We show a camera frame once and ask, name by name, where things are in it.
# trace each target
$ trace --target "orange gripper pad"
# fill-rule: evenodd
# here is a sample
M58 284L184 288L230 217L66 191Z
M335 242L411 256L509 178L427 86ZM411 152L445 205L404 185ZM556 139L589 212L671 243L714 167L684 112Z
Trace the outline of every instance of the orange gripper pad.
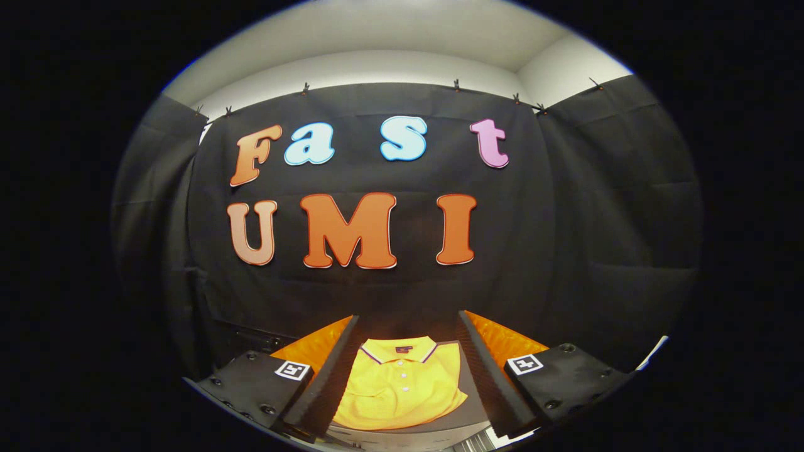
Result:
M549 348L510 328L505 328L499 323L492 322L488 318L473 314L468 310L465 312L472 321L474 328L480 334L480 337L483 338L486 348L489 349L489 353L491 353L494 362L500 368L503 375L506 375L505 363L508 359L530 355L531 353L539 353Z
M326 362L326 358L330 355L332 348L341 333L349 324L352 316L338 320L331 323L322 329L312 332L307 336L297 340L294 343L284 346L283 348L271 354L274 358L280 360L295 361L297 363L308 364L313 372L313 380L321 371L321 367Z

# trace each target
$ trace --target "shirt collar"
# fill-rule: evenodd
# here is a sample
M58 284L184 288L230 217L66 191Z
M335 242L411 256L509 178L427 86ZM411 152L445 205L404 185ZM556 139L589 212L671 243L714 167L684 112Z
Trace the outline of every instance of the shirt collar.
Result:
M361 347L367 355L379 364L396 360L411 360L424 363L436 350L437 344L429 336L411 339L369 339Z

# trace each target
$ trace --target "letter m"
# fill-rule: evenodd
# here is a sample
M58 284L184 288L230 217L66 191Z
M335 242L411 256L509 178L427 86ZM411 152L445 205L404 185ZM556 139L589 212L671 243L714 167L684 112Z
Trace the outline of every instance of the letter m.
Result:
M306 196L301 200L301 208L307 212L310 253L305 256L304 264L313 269L332 266L332 257L326 254L326 242L338 263L346 267L360 242L360 255L355 259L358 267L395 267L396 257L391 254L388 237L391 209L394 206L394 195L369 193L360 200L351 221L347 223L332 196Z

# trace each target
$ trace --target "orange letter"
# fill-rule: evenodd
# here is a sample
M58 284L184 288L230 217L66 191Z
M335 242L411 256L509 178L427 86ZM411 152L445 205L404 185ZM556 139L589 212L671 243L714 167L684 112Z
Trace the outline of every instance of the orange letter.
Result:
M471 262L474 251L469 248L469 215L478 201L469 195L443 195L436 204L444 211L444 244L436 261L441 265Z
M332 257L326 254L325 241L342 267L349 265L360 242L360 255L355 263L361 269L391 269L396 257L391 254L388 238L391 209L396 197L388 193L369 193L357 204L351 221L347 223L329 195L310 195L301 200L307 211L310 230L310 254L304 265L312 269L327 269Z
M265 265L273 259L273 213L277 211L276 201L260 201L254 204L254 211L260 217L260 236L262 246L254 249L248 246L246 238L246 214L248 204L235 203L226 208L232 224L232 244L235 253L251 265Z
M268 152L271 150L269 140L276 141L281 136L282 128L279 125L273 125L268 129L260 130L237 140L237 147L240 148L240 151L237 155L235 175L232 176L229 185L237 187L256 179L260 175L260 170L254 167L254 159L257 158L260 164L265 163L265 159L268 158Z

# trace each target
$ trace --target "black curtain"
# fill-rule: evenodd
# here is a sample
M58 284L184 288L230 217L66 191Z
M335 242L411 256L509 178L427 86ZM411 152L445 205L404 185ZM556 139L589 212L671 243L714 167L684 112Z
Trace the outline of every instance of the black curtain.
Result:
M460 309L548 346L576 343L628 372L669 331L687 297L701 206L687 147L655 97L635 76L603 87L548 114L427 84L322 88L218 118L200 146L206 118L163 98L135 134L118 180L121 276L131 294L165 307L191 375L208 370L201 361L211 348L218 362L233 357L215 345L217 322L300 337L358 314L377 338L447 340ZM379 152L380 125L399 115L428 125L427 149L411 162ZM165 121L156 126L159 117ZM483 163L469 130L486 118L506 132L498 145L510 162L502 169ZM291 133L312 122L333 126L334 157L289 166L283 154ZM260 176L230 187L237 140L275 124L283 134L257 165ZM397 266L365 270L352 257L346 268L305 267L301 198L332 195L349 220L370 192L397 199L390 219ZM443 233L436 200L451 193L478 201L470 222L475 257L443 266L435 258ZM253 205L265 199L278 203L276 251L255 266L235 254L226 207L251 207L246 229L256 248Z

